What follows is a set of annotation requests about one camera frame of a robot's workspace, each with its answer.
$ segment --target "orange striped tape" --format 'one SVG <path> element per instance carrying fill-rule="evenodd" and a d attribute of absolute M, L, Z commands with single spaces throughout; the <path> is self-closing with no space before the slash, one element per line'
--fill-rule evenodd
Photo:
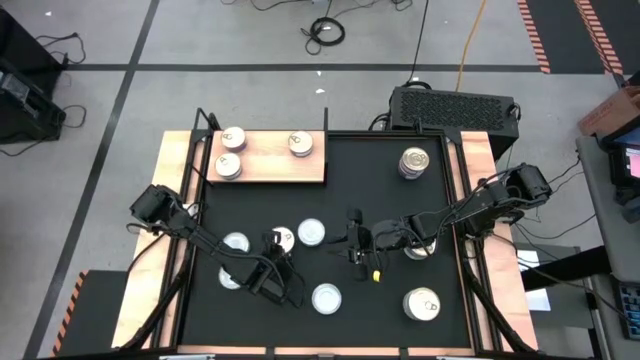
<path fill-rule="evenodd" d="M 578 7 L 578 12 L 582 17 L 582 21 L 584 21 L 589 36 L 591 36 L 593 46 L 600 56 L 602 65 L 604 65 L 605 73 L 622 74 L 620 59 L 618 59 L 615 50 L 613 50 L 607 33 L 604 31 L 598 15 L 593 10 L 593 6 L 591 6 L 591 2 L 589 0 L 573 0 L 573 2 Z"/>
<path fill-rule="evenodd" d="M 49 354 L 50 357 L 57 356 L 58 353 L 60 352 L 60 347 L 62 346 L 62 340 L 64 340 L 64 336 L 67 334 L 67 327 L 71 322 L 71 315 L 73 314 L 73 310 L 76 308 L 78 295 L 80 295 L 80 288 L 82 287 L 82 283 L 84 283 L 84 279 L 86 276 L 87 276 L 86 271 L 83 271 L 80 274 L 78 274 L 78 279 L 76 280 L 76 284 L 73 288 L 73 292 L 71 293 L 71 300 L 69 300 L 67 311 L 64 313 L 62 324 L 60 324 L 60 328 L 58 329 L 58 334 L 56 335 L 56 340 L 53 343 L 53 349 Z"/>
<path fill-rule="evenodd" d="M 527 29 L 527 33 L 529 33 L 529 39 L 531 40 L 531 44 L 533 45 L 533 51 L 536 54 L 536 59 L 538 59 L 540 71 L 548 74 L 551 72 L 551 67 L 549 66 L 547 55 L 544 52 L 544 46 L 542 46 L 542 42 L 540 41 L 540 36 L 538 35 L 536 24 L 533 22 L 533 18 L 531 17 L 529 5 L 527 5 L 526 0 L 518 0 L 518 7 L 520 8 L 520 15 L 522 15 L 524 26 Z"/>

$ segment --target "tin can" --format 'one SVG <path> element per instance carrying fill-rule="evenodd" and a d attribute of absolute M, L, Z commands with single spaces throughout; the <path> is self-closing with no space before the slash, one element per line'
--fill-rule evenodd
<path fill-rule="evenodd" d="M 297 157 L 305 157 L 313 151 L 313 137 L 306 131 L 296 131 L 289 135 L 289 149 Z"/>
<path fill-rule="evenodd" d="M 247 146 L 247 137 L 244 130 L 234 126 L 222 132 L 222 145 L 231 152 L 240 152 Z"/>
<path fill-rule="evenodd" d="M 405 314 L 416 321 L 431 321 L 440 313 L 440 298 L 426 287 L 409 291 L 402 300 Z"/>
<path fill-rule="evenodd" d="M 398 163 L 398 171 L 405 179 L 415 180 L 422 175 L 427 166 L 429 166 L 427 152 L 417 147 L 410 147 L 402 154 Z"/>
<path fill-rule="evenodd" d="M 280 233 L 280 243 L 278 245 L 282 247 L 285 254 L 288 254 L 296 243 L 296 238 L 293 236 L 293 232 L 284 226 L 273 228 L 273 231 Z"/>
<path fill-rule="evenodd" d="M 404 253 L 411 260 L 424 260 L 436 252 L 436 245 L 437 245 L 436 242 L 437 241 L 434 240 L 431 244 L 427 245 L 427 250 L 425 250 L 423 247 L 418 247 L 418 248 L 406 247 L 404 248 Z"/>
<path fill-rule="evenodd" d="M 298 226 L 298 239 L 307 246 L 318 246 L 324 240 L 324 225 L 317 219 L 307 219 Z"/>
<path fill-rule="evenodd" d="M 240 157 L 234 153 L 226 153 L 218 156 L 215 168 L 216 173 L 226 180 L 233 180 L 242 173 Z"/>
<path fill-rule="evenodd" d="M 239 232 L 228 234 L 224 237 L 224 239 L 222 239 L 222 241 L 232 249 L 242 250 L 243 252 L 247 253 L 249 252 L 249 249 L 251 247 L 249 239 L 244 234 Z M 229 290 L 240 289 L 240 285 L 231 280 L 231 275 L 229 275 L 229 273 L 227 273 L 224 268 L 220 268 L 220 272 L 218 272 L 218 280 L 220 281 L 220 285 Z"/>
<path fill-rule="evenodd" d="M 342 304 L 340 290 L 329 283 L 318 285 L 311 294 L 311 303 L 314 309 L 322 315 L 331 315 L 338 311 Z"/>

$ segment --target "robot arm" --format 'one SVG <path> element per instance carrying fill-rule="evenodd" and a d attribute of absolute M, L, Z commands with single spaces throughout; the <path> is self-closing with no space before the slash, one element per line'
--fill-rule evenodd
<path fill-rule="evenodd" d="M 350 210 L 347 235 L 333 243 L 350 243 L 341 255 L 358 265 L 356 279 L 365 280 L 368 273 L 365 257 L 369 254 L 377 258 L 380 251 L 424 249 L 428 256 L 434 251 L 429 247 L 440 235 L 451 231 L 451 225 L 459 224 L 463 236 L 486 236 L 493 231 L 496 220 L 507 218 L 507 223 L 513 224 L 524 216 L 523 210 L 546 203 L 551 193 L 540 170 L 522 164 L 481 180 L 469 196 L 447 208 L 384 220 L 376 223 L 371 231 L 362 226 L 362 213 Z"/>
<path fill-rule="evenodd" d="M 165 186 L 150 185 L 130 210 L 131 215 L 150 231 L 186 239 L 215 258 L 233 281 L 251 293 L 259 292 L 279 304 L 287 299 L 286 281 L 290 278 L 291 267 L 282 247 L 277 245 L 280 233 L 268 231 L 263 234 L 267 247 L 261 255 L 233 249 L 198 225 L 184 209 L 178 194 Z"/>

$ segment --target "cardboard box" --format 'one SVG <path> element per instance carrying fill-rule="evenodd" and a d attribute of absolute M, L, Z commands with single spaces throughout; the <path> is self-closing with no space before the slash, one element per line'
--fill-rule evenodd
<path fill-rule="evenodd" d="M 625 87 L 578 123 L 582 135 L 598 135 L 607 141 L 640 126 L 640 86 Z"/>

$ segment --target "wooden frame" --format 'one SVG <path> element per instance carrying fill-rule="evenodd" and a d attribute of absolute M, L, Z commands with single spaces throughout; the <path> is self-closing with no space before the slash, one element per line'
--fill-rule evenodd
<path fill-rule="evenodd" d="M 160 154 L 156 165 L 153 183 L 161 183 L 179 190 L 181 187 L 182 175 L 186 163 L 187 152 L 189 148 L 190 132 L 166 132 L 163 143 L 160 148 Z M 476 184 L 480 178 L 488 177 L 496 172 L 493 163 L 493 156 L 489 146 L 488 136 L 484 132 L 464 132 L 462 133 L 462 148 L 464 151 L 469 181 Z M 453 180 L 458 198 L 464 197 L 462 178 L 460 167 L 455 156 L 455 147 L 449 146 L 449 154 L 451 158 L 451 167 L 453 170 Z M 193 185 L 190 185 L 189 193 L 195 191 Z M 508 226 L 504 224 L 496 224 L 495 232 L 507 239 L 511 238 Z M 138 239 L 136 254 L 149 243 L 149 239 L 145 235 L 141 235 Z M 120 346 L 126 342 L 140 325 L 144 322 L 148 313 L 153 309 L 158 301 L 158 296 L 149 297 L 146 294 L 159 294 L 160 284 L 162 282 L 164 267 L 166 265 L 168 240 L 163 240 L 150 251 L 144 258 L 140 259 L 140 263 L 136 269 L 131 272 L 125 290 L 123 304 L 118 318 L 116 332 L 112 346 Z M 520 334 L 522 339 L 531 347 L 537 348 L 535 333 L 533 331 L 533 323 L 529 314 L 528 305 L 524 295 L 524 287 L 520 279 L 520 271 L 513 247 L 506 244 L 502 240 L 488 238 L 485 241 L 485 257 L 487 264 L 487 272 L 491 282 L 491 290 L 494 296 L 496 306 L 503 313 L 511 326 Z M 181 262 L 182 257 L 179 255 L 176 261 Z M 173 314 L 175 309 L 175 299 L 165 315 L 164 329 L 161 336 L 161 346 L 169 344 L 168 326 L 173 324 Z M 491 335 L 489 332 L 488 319 L 484 309 L 476 299 L 476 310 L 480 325 L 482 345 L 484 349 L 491 349 Z M 507 343 L 502 341 L 503 347 L 509 349 Z M 220 346 L 195 346 L 182 345 L 181 351 L 194 353 L 234 353 L 241 354 L 242 351 L 253 351 L 252 354 L 263 354 L 266 349 L 261 347 L 254 348 L 236 348 L 236 347 L 220 347 Z M 337 355 L 399 355 L 397 348 L 276 348 L 276 354 L 309 354 L 309 353 L 333 353 Z M 448 349 L 448 348 L 410 348 L 409 354 L 418 355 L 472 355 L 471 349 Z"/>
<path fill-rule="evenodd" d="M 222 146 L 222 131 L 214 131 L 207 180 L 211 182 L 317 182 L 324 181 L 325 132 L 308 131 L 313 138 L 313 150 L 305 157 L 296 157 L 289 150 L 293 131 L 247 130 L 247 147 L 239 152 L 242 173 L 234 180 L 225 180 L 216 173 L 216 159 L 229 151 Z"/>

